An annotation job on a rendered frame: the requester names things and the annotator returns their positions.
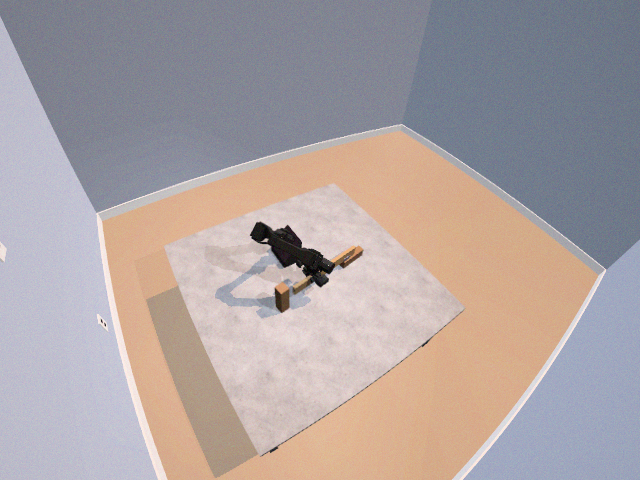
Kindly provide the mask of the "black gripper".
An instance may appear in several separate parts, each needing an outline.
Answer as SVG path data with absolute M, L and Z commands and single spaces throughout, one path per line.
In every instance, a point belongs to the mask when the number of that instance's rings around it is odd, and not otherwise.
M 302 262 L 300 262 L 299 260 L 296 261 L 296 265 L 301 268 L 301 266 L 303 266 Z M 305 265 L 304 265 L 305 266 Z M 325 284 L 327 284 L 329 282 L 329 278 L 326 275 L 322 275 L 319 272 L 319 268 L 317 267 L 316 270 L 309 268 L 307 266 L 303 267 L 302 272 L 304 273 L 304 275 L 306 277 L 308 277 L 309 275 L 311 275 L 312 277 L 310 278 L 311 283 L 315 282 L 315 284 L 321 288 L 323 287 Z

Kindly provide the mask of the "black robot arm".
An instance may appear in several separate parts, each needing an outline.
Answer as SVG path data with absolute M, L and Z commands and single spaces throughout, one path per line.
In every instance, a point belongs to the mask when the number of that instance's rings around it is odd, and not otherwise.
M 250 236 L 252 236 L 251 239 L 260 244 L 268 244 L 271 247 L 276 247 L 297 257 L 303 265 L 309 268 L 316 270 L 318 267 L 320 273 L 324 271 L 330 274 L 335 267 L 335 264 L 324 258 L 321 252 L 315 249 L 299 248 L 293 245 L 296 237 L 285 228 L 273 231 L 271 227 L 260 221 L 256 222 Z M 261 242 L 266 238 L 268 242 Z

